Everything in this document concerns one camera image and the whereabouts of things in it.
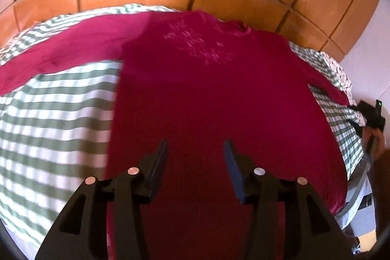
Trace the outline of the person's right hand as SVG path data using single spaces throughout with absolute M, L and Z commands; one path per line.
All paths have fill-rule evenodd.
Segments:
M 362 144 L 365 153 L 368 154 L 372 160 L 378 160 L 387 148 L 385 136 L 382 131 L 372 127 L 363 128 Z

